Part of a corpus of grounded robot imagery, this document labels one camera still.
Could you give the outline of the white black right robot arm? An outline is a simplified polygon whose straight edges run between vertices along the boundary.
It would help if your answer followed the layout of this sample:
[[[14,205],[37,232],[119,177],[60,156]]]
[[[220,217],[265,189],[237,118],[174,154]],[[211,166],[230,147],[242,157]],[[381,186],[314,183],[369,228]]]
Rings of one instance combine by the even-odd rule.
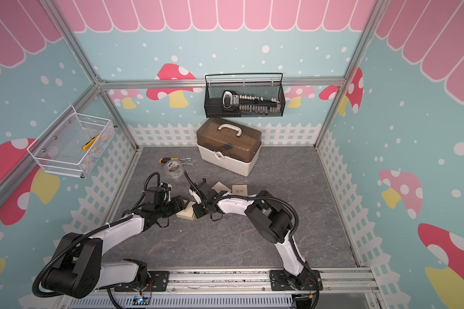
[[[294,235],[299,227],[299,215],[287,202],[263,190],[253,196],[241,196],[227,191],[216,191],[206,180],[194,182],[184,172],[190,184],[189,193],[195,199],[196,217],[214,214],[245,216],[267,242],[274,244],[283,262],[281,281],[294,290],[322,290],[319,272],[313,270],[302,257]]]

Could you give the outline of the cream drawer-style jewelry box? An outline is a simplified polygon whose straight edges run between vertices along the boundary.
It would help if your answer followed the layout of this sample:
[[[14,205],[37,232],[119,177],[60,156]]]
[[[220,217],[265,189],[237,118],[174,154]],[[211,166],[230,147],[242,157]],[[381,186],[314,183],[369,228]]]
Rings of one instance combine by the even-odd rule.
[[[187,205],[186,205],[186,208],[180,212],[178,212],[176,214],[176,216],[178,218],[182,218],[182,219],[185,219],[185,220],[194,220],[195,219],[195,213],[194,213],[194,210],[193,210],[193,205],[195,204],[195,202],[189,202]]]

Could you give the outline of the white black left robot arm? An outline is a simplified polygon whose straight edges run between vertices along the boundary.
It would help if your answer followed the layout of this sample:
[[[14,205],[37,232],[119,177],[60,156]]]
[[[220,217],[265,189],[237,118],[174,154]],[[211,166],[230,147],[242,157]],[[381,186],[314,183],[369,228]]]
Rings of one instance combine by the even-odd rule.
[[[51,260],[34,279],[32,293],[48,298],[70,296],[82,299],[99,289],[127,284],[144,290],[153,279],[143,261],[125,259],[104,263],[103,256],[116,245],[185,210],[181,196],[170,196],[171,185],[158,181],[145,185],[137,204],[112,223],[106,223],[85,234],[63,236]]]

